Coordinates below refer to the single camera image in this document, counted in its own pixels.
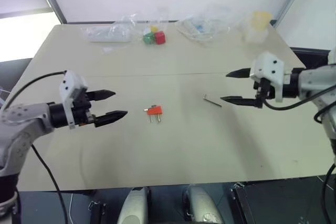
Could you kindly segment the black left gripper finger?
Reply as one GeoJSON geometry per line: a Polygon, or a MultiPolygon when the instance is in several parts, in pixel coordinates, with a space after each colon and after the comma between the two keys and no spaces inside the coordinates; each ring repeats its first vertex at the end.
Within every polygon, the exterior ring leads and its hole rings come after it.
{"type": "Polygon", "coordinates": [[[124,116],[126,116],[128,111],[112,111],[108,112],[105,115],[98,116],[94,118],[94,126],[95,127],[101,127],[104,125],[112,124],[120,119],[122,119],[124,116]]]}
{"type": "Polygon", "coordinates": [[[89,101],[100,101],[105,100],[115,94],[115,92],[110,90],[96,90],[87,92],[86,96],[88,97],[89,101]]]}

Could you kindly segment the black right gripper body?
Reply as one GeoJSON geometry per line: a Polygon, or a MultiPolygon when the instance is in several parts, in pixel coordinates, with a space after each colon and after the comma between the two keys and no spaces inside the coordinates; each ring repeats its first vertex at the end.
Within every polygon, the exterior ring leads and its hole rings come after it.
{"type": "Polygon", "coordinates": [[[266,100],[275,98],[275,88],[265,78],[261,78],[259,82],[255,81],[253,88],[256,90],[254,107],[262,108],[266,100]]]}

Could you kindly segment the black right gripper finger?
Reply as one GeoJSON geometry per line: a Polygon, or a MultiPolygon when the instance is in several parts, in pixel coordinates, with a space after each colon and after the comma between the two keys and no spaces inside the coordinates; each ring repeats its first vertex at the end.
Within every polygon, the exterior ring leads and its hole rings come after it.
{"type": "Polygon", "coordinates": [[[256,99],[247,99],[241,96],[226,96],[221,97],[220,99],[234,105],[256,107],[256,99]]]}
{"type": "Polygon", "coordinates": [[[226,77],[230,78],[249,78],[250,76],[250,68],[242,68],[238,70],[234,70],[232,72],[229,72],[226,77]]]}

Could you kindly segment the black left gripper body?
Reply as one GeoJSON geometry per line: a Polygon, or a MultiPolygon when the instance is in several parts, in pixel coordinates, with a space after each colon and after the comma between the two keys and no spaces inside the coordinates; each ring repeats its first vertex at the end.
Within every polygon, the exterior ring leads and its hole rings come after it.
{"type": "Polygon", "coordinates": [[[94,122],[94,115],[91,114],[91,101],[95,98],[94,91],[81,91],[72,102],[72,115],[75,125],[82,126],[92,124],[94,122]]]}

